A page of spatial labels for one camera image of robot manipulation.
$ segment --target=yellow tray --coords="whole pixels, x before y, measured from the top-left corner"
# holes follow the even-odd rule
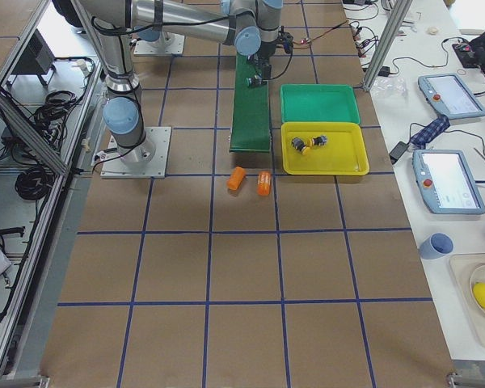
[[[282,158],[284,170],[291,175],[365,175],[369,160],[361,127],[340,122],[287,122],[282,125]],[[305,155],[291,141],[300,137],[327,136],[326,145],[314,145]]]

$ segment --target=green tray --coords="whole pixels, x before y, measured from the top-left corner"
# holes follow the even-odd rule
[[[349,85],[286,84],[280,88],[282,122],[360,123],[356,96]]]

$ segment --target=blue joint cap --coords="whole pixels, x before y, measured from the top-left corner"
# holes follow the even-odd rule
[[[234,46],[241,55],[253,55],[260,48],[259,29],[255,26],[243,28],[235,37]]]
[[[133,131],[139,116],[137,105],[125,97],[111,99],[103,110],[104,122],[116,135],[125,135]]]
[[[282,0],[263,0],[262,2],[271,8],[275,8],[276,10],[281,10],[284,6],[284,2]]]
[[[148,28],[144,31],[140,31],[137,33],[140,39],[145,40],[146,42],[156,42],[158,39],[160,39],[160,31],[156,31],[152,28]]]
[[[225,15],[230,13],[230,0],[221,0],[221,12]]]

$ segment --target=orange plastic part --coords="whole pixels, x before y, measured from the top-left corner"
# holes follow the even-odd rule
[[[246,170],[244,170],[242,167],[239,167],[239,166],[235,167],[234,170],[232,171],[232,175],[230,175],[230,177],[228,178],[228,181],[226,182],[226,186],[230,190],[237,190],[245,176],[246,176]]]
[[[268,196],[272,187],[272,175],[268,171],[261,171],[257,179],[257,194]]]

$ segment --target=robotic arm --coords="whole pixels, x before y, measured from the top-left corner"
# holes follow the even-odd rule
[[[255,65],[271,73],[269,58],[283,40],[282,0],[221,0],[221,13],[171,0],[73,0],[88,29],[98,32],[92,43],[107,72],[108,103],[103,118],[126,163],[148,162],[154,144],[141,117],[141,88],[133,71],[129,34],[171,32],[233,45]]]

